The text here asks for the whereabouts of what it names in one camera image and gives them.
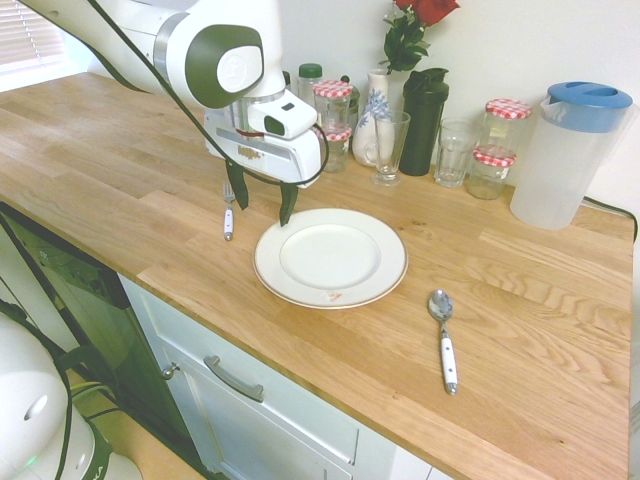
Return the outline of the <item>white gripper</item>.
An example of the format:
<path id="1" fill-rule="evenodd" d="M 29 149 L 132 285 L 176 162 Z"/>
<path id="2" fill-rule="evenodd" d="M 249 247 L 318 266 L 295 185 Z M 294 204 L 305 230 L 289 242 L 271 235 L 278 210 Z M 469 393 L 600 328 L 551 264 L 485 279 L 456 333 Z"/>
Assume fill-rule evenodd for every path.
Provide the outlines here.
<path id="1" fill-rule="evenodd" d="M 302 186 L 310 186 L 314 183 L 311 177 L 321 167 L 321 147 L 315 131 L 309 129 L 291 140 L 270 135 L 247 137 L 231 126 L 224 109 L 206 109 L 204 128 L 223 152 L 236 161 L 226 160 L 225 166 L 235 199 L 242 210 L 249 205 L 243 167 L 288 182 L 280 184 L 279 209 L 279 223 L 287 225 L 299 193 L 298 186 L 289 183 L 304 181 Z"/>

